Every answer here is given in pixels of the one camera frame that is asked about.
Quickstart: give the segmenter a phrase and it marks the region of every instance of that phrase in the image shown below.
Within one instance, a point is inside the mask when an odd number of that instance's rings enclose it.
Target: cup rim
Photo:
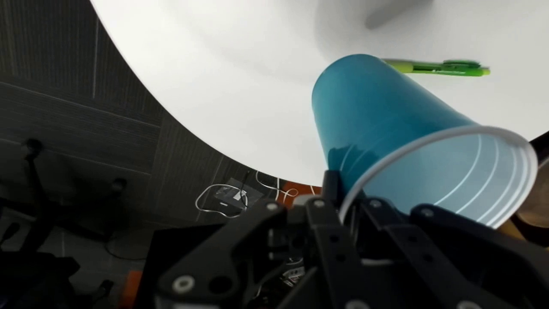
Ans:
[[[492,228],[501,226],[520,206],[521,202],[528,197],[535,178],[537,178],[537,170],[538,170],[538,161],[537,161],[537,154],[532,147],[532,144],[521,137],[516,132],[506,130],[506,128],[499,128],[499,127],[489,127],[489,125],[470,125],[470,127],[454,127],[454,128],[446,128],[446,130],[439,130],[429,135],[424,135],[417,140],[412,140],[398,149],[394,149],[393,152],[389,152],[388,156],[384,156],[382,159],[376,161],[370,168],[367,168],[353,183],[353,187],[346,192],[341,207],[339,207],[339,219],[345,221],[346,212],[351,206],[351,202],[355,200],[355,197],[360,194],[360,190],[363,188],[363,185],[372,180],[377,173],[381,173],[386,166],[389,166],[391,163],[394,163],[396,159],[403,158],[405,154],[410,154],[412,151],[417,151],[427,144],[432,144],[436,140],[442,140],[442,139],[449,139],[449,137],[456,137],[456,135],[468,135],[468,134],[490,134],[496,137],[502,137],[504,140],[509,140],[511,144],[516,144],[521,147],[523,154],[526,156],[526,178],[523,182],[525,190],[520,192],[520,195],[514,199],[514,204],[511,204],[508,209],[504,209],[499,218],[496,218],[490,224]]]

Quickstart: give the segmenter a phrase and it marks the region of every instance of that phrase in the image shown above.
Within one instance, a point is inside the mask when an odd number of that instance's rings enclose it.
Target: screw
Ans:
[[[477,302],[461,300],[461,302],[458,302],[456,309],[482,309],[482,307]]]
[[[194,278],[192,276],[178,276],[176,279],[173,279],[171,288],[175,293],[187,293],[194,288]]]
[[[324,200],[322,200],[322,199],[315,199],[315,200],[314,200],[314,206],[324,207]]]
[[[429,209],[429,207],[424,207],[424,209],[422,209],[422,214],[427,216],[427,218],[432,218],[432,216],[434,216],[432,209]]]
[[[269,204],[267,204],[267,209],[269,209],[269,211],[276,211],[276,209],[278,209],[278,204],[269,202]]]
[[[381,202],[379,202],[377,199],[372,199],[372,200],[370,200],[370,206],[372,206],[372,207],[381,207]]]
[[[370,305],[367,305],[365,302],[362,300],[348,300],[345,303],[345,309],[370,309]]]

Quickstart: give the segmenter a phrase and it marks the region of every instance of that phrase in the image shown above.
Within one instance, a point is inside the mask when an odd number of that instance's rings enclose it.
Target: white table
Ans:
[[[92,0],[154,97],[223,154],[321,183],[315,77],[348,53],[478,60],[489,77],[413,77],[478,123],[549,130],[547,0]]]

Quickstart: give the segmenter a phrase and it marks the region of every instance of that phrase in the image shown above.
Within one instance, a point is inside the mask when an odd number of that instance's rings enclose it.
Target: dark floor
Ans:
[[[86,199],[116,176],[128,183],[122,195],[128,224],[108,245],[139,261],[113,257],[103,242],[63,230],[43,245],[80,262],[72,278],[80,291],[104,278],[116,281],[110,307],[127,271],[142,266],[152,230],[226,219],[197,209],[230,195],[211,183],[245,188],[250,202],[274,195],[271,176],[216,152],[156,103],[87,0],[0,0],[1,197],[31,200],[20,151],[29,137],[44,144],[38,170],[53,200]],[[0,231],[10,221],[29,226],[17,212],[5,212]],[[5,249],[17,249],[22,237],[24,230]]]

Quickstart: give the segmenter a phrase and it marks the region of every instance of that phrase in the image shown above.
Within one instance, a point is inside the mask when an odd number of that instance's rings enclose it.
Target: wire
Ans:
[[[115,259],[122,259],[122,261],[134,261],[134,262],[140,262],[146,261],[147,257],[127,257],[127,255],[120,255],[115,254],[110,247],[108,247],[110,240],[103,242],[104,252],[108,252],[108,255],[115,257]]]
[[[274,200],[279,199],[279,194],[283,194],[281,202],[286,202],[288,195],[290,195],[290,197],[297,197],[297,195],[298,195],[298,190],[293,188],[293,187],[288,188],[288,190],[281,190],[281,188],[279,188],[279,178],[278,178],[278,176],[274,176],[274,178],[276,178],[276,187],[267,185],[267,183],[264,183],[264,182],[259,180],[259,170],[255,170],[255,182],[257,182],[259,185],[262,185],[264,188],[276,190]]]
[[[199,206],[199,200],[202,199],[202,195],[211,188],[211,187],[228,187],[228,188],[235,188],[237,194],[240,194],[243,197],[243,207],[240,207],[242,211],[237,212],[237,214],[228,214],[228,212],[223,212],[221,209],[206,209],[206,207],[201,207]],[[221,214],[225,218],[238,218],[243,211],[247,211],[247,206],[249,206],[249,199],[247,199],[247,194],[245,190],[242,190],[242,187],[235,187],[235,185],[230,185],[230,183],[211,183],[207,185],[195,199],[194,199],[194,207],[199,211],[199,212],[216,212],[216,214]]]

